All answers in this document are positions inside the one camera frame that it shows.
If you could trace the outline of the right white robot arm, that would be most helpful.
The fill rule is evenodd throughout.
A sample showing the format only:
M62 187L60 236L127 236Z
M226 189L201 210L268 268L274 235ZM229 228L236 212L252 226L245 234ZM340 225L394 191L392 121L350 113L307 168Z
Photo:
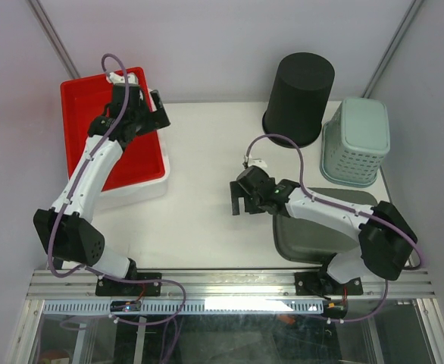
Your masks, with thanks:
M416 234L390 202L370 206L326 197L295 181L275 181L256 166L247 167L230 182L230 197L233 215L267 212L306 220L357 242L351 250L334 253L303 281L304 288L319 297L338 294L364 275L396 281L416 250Z

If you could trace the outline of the large black plastic bucket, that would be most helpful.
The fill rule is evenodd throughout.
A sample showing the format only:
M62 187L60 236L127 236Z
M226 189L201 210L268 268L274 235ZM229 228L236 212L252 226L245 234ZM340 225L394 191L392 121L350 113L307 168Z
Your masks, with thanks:
M297 52L283 58L263 114L264 132L300 147L312 144L320 135L334 78L332 64L320 55Z

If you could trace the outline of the grey plastic tray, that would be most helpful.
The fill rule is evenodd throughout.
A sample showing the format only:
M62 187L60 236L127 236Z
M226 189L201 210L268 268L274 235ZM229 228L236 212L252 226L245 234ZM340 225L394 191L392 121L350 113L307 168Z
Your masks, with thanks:
M296 188L286 215L273 217L274 243L286 260L321 264L334 253L359 246L360 226L368 222L375 198L364 191L319 188L312 199Z

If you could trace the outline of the teal perforated plastic basket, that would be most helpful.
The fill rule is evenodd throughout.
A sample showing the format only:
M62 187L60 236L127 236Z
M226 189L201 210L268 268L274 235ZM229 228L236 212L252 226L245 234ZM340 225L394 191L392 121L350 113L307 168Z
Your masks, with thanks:
M366 188L390 151L386 106L374 99L344 99L322 130L320 172L330 182Z

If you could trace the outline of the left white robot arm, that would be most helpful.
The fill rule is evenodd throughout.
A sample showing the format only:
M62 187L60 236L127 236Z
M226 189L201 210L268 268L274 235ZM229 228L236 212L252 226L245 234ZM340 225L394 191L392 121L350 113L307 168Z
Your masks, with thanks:
M138 286L136 262L122 256L105 242L92 225L97 199L114 166L137 137L170 126L156 89L144 93L132 83L116 83L111 101L89 125L83 154L66 187L49 209L38 209L33 224L47 254L51 273L59 278L54 261L75 263L112 279L122 294Z

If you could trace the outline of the red plastic tray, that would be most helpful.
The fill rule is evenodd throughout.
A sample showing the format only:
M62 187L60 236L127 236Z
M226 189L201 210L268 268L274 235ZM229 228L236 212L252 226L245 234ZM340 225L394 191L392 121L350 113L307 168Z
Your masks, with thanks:
M88 129L111 101L113 85L104 74L64 81L60 85L67 174L72 175L83 153ZM138 136L113 167L103 191L147 183L165 176L156 132Z

